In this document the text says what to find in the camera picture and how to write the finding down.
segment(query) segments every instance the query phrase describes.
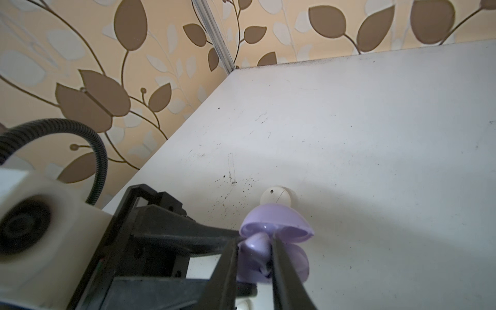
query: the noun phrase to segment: gray corner molding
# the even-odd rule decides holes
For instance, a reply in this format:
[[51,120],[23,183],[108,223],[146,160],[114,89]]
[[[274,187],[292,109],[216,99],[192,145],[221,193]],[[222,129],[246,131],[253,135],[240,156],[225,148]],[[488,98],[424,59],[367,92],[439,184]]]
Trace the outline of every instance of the gray corner molding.
[[215,22],[212,12],[210,11],[207,0],[192,0],[192,2],[198,12],[198,17],[212,40],[212,45],[219,56],[219,61],[221,61],[224,65],[227,74],[230,74],[235,69],[234,62],[226,44],[224,43],[224,40],[222,39],[219,27]]

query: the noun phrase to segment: purple plastic toy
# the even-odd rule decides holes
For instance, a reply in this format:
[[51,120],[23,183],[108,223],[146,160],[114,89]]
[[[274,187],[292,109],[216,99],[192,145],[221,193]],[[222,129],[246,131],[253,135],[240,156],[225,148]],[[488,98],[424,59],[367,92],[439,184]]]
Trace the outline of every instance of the purple plastic toy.
[[294,243],[313,237],[308,222],[294,209],[278,203],[263,204],[253,209],[243,221],[238,255],[238,281],[272,282],[268,267],[271,257],[270,237],[277,234],[302,282],[308,279],[310,267],[305,251]]

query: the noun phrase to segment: floral wallpaper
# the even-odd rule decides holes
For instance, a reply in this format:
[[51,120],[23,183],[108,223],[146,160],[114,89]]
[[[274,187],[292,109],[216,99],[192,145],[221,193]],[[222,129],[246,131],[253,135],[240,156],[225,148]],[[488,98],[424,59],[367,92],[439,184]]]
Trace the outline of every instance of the floral wallpaper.
[[237,67],[496,38],[496,0],[207,0]]
[[[109,155],[102,208],[227,76],[198,23],[183,0],[2,1],[0,132],[41,118],[92,127]],[[58,134],[4,166],[38,170],[84,201],[94,161],[83,139]]]

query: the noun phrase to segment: white table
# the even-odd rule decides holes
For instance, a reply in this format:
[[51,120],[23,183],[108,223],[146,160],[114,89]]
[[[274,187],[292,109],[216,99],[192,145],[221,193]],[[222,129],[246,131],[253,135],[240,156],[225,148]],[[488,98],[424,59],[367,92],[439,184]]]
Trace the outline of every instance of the white table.
[[[126,187],[230,229],[290,188],[321,310],[494,309],[495,55],[482,41],[236,70]],[[252,302],[271,309],[271,287]]]

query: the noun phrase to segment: wallpaper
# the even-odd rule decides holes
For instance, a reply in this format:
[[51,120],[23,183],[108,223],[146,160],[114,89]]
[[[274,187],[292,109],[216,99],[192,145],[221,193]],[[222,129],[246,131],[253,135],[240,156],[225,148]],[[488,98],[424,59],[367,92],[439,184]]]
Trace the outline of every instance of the wallpaper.
[[207,0],[237,67],[496,38],[496,0]]
[[[102,208],[227,76],[198,23],[183,0],[2,1],[0,131],[61,117],[97,131],[109,155]],[[82,138],[57,134],[5,166],[70,184],[84,201],[94,161]]]

